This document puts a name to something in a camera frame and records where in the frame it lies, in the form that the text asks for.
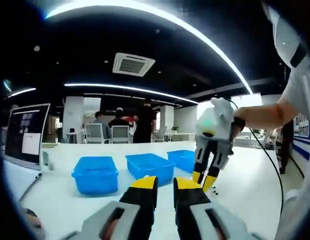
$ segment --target ceiling vent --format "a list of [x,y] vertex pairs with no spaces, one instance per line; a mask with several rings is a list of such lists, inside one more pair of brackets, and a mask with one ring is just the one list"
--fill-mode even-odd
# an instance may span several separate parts
[[154,63],[154,59],[118,52],[115,55],[113,73],[143,77]]

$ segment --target black wrist band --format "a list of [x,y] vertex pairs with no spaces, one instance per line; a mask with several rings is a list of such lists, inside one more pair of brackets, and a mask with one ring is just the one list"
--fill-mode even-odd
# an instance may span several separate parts
[[231,124],[234,125],[234,126],[239,127],[240,128],[240,132],[241,132],[241,131],[243,131],[243,129],[244,129],[245,125],[246,125],[246,122],[243,119],[235,116],[234,117],[234,121]]

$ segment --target blue plastic bin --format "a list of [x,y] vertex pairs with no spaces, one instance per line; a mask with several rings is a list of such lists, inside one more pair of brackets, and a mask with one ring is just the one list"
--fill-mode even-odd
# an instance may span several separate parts
[[195,152],[189,150],[169,151],[168,160],[173,162],[175,166],[188,173],[192,173],[195,164]]
[[118,175],[119,172],[110,156],[83,156],[71,173],[78,191],[86,195],[116,192]]
[[127,155],[128,171],[141,179],[144,176],[158,177],[158,185],[161,186],[173,179],[174,163],[152,153]]

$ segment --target curved ceiling light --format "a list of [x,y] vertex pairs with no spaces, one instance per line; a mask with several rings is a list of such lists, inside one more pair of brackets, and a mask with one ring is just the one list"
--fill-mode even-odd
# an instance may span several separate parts
[[22,90],[22,91],[17,91],[15,93],[13,93],[12,95],[9,95],[8,98],[16,96],[16,95],[19,95],[19,94],[27,93],[27,92],[30,92],[30,91],[34,91],[34,90],[36,90],[36,88],[28,88],[28,89],[25,89],[25,90]]
[[3,81],[3,84],[4,84],[4,87],[11,93],[12,90],[11,90],[11,88],[9,87],[9,85],[6,83],[5,80]]
[[241,72],[237,69],[234,63],[225,55],[225,53],[222,50],[220,50],[218,46],[216,46],[215,43],[213,43],[210,39],[208,39],[204,34],[202,34],[196,28],[192,27],[191,25],[179,19],[178,17],[171,15],[158,8],[155,8],[153,6],[149,6],[144,3],[130,1],[130,0],[81,0],[81,1],[76,1],[76,2],[65,3],[55,8],[53,11],[51,11],[46,16],[46,19],[52,16],[55,16],[57,14],[61,14],[61,13],[73,10],[73,9],[92,7],[92,6],[111,6],[111,7],[123,7],[123,8],[140,10],[140,11],[147,12],[147,13],[156,15],[158,17],[164,18],[172,23],[175,23],[176,25],[189,31],[190,33],[198,37],[200,40],[202,40],[204,43],[206,43],[208,46],[210,46],[235,72],[235,74],[239,77],[239,79],[244,84],[248,92],[250,94],[253,94],[253,91],[251,90],[250,86],[248,85],[247,81],[245,80]]
[[180,97],[180,96],[174,96],[174,95],[170,95],[167,93],[162,93],[162,92],[158,92],[158,91],[152,91],[152,90],[147,90],[147,89],[142,89],[142,88],[137,88],[137,87],[131,87],[131,86],[119,86],[119,85],[100,84],[100,83],[65,83],[64,86],[65,87],[104,87],[104,88],[114,88],[114,89],[126,89],[126,90],[149,93],[149,94],[162,95],[165,97],[190,102],[192,104],[199,104],[197,101],[192,101],[192,100]]

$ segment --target monitor screen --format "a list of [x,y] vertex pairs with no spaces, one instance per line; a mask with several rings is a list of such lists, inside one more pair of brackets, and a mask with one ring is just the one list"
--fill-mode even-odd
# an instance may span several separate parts
[[43,129],[50,104],[11,111],[5,143],[5,159],[27,168],[40,169]]

